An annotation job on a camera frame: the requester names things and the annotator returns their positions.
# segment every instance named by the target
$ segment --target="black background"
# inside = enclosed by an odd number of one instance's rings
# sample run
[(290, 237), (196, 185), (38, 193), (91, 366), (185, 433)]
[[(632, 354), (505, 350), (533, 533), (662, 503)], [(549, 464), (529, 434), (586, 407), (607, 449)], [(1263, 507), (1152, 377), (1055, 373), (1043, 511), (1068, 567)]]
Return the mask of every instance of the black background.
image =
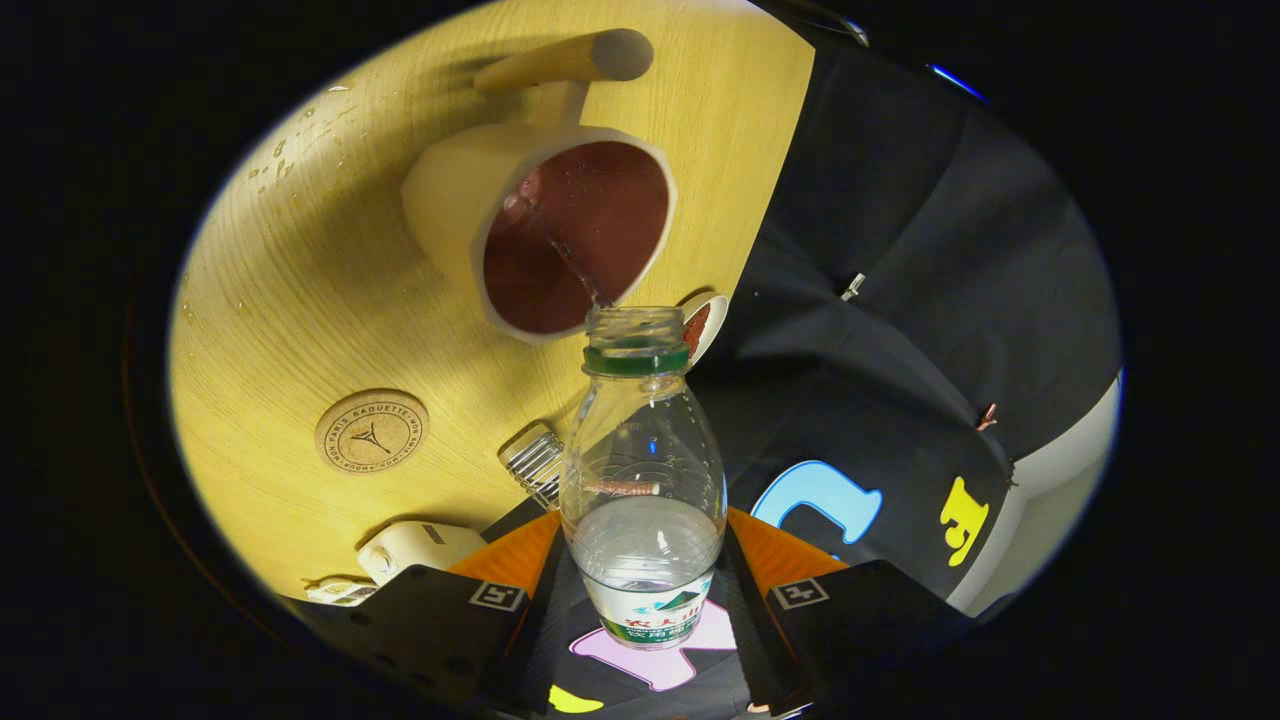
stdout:
[[(5, 505), (20, 521), (0, 714), (430, 716), (273, 639), (201, 575), (137, 469), (120, 357), (140, 260), (187, 243), (283, 113), (451, 5), (168, 5), (23, 9), (5, 28)], [(1274, 693), (1277, 626), (1254, 614), (1276, 566), (1261, 464), (1275, 380), (1257, 361), (1276, 302), (1248, 287), (1276, 260), (1260, 110), (1275, 53), (1249, 38), (1268, 18), (828, 5), (964, 78), (1059, 170), (1112, 268), (1128, 365), (1117, 455), (1073, 541), (1002, 616), (859, 714), (1244, 715)], [(283, 615), (266, 620), (289, 635)]]

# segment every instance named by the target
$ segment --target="orange panel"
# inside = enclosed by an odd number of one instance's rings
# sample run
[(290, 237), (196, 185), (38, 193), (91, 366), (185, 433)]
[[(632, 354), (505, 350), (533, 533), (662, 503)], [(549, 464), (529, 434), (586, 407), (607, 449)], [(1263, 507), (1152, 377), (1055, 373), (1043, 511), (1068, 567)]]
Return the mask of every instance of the orange panel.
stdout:
[(526, 523), (502, 536), (497, 542), (468, 555), (449, 568), (449, 573), (525, 588), (534, 597), (543, 564), (550, 552), (556, 530), (559, 529), (559, 510)]
[(769, 588), (844, 570), (849, 565), (803, 539), (758, 520), (741, 510), (728, 509), (728, 524), (742, 546), (760, 597)]

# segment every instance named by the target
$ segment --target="wooden table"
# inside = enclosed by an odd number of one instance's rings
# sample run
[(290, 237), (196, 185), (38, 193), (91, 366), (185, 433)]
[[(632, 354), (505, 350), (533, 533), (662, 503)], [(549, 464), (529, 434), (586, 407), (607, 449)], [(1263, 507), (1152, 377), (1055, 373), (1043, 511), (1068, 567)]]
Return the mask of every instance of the wooden table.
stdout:
[[(394, 519), (486, 527), (525, 497), (498, 447), (539, 418), (566, 430), (584, 337), (531, 347), (460, 310), (408, 234), (399, 183), (428, 145), (529, 117), (536, 88), (485, 97), (471, 87), (480, 67), (612, 27), (645, 33), (654, 63), (596, 83), (582, 122), (662, 147), (680, 192), (668, 246), (628, 304), (732, 293), (813, 61), (745, 0), (481, 6), (334, 78), (216, 199), (174, 301), (170, 392), (198, 496), (270, 591), (305, 598), (310, 580), (364, 575), (356, 548)], [(316, 423), (385, 387), (425, 404), (424, 445), (378, 474), (334, 470)]]

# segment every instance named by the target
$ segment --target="plastic water bottle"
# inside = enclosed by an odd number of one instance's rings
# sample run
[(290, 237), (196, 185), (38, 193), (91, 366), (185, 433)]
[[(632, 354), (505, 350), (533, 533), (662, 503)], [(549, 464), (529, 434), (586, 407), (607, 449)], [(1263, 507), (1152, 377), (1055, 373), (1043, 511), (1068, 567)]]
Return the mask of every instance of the plastic water bottle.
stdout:
[(724, 538), (724, 469), (685, 384), (676, 307), (588, 318), (590, 388), (564, 447), (561, 516), (600, 623), (636, 650), (685, 642)]

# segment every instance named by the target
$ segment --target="bottle label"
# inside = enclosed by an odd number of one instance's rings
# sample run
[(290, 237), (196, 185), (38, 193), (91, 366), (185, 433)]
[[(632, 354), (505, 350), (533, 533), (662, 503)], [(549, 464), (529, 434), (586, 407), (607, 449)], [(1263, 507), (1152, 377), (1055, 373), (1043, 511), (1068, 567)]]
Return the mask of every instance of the bottle label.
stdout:
[(694, 632), (714, 570), (696, 580), (662, 592), (620, 591), (582, 575), (600, 623), (613, 637), (635, 644), (660, 646)]

